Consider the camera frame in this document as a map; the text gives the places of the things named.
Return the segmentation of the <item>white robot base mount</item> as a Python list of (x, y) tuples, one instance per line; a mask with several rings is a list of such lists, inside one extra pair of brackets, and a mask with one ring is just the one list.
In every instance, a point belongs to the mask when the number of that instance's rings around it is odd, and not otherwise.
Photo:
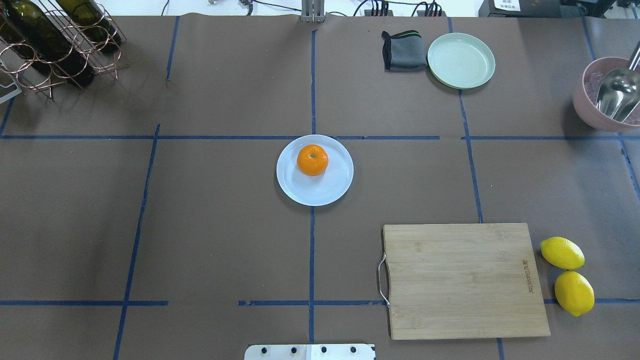
[(247, 347), (245, 360), (375, 360), (374, 344), (254, 344)]

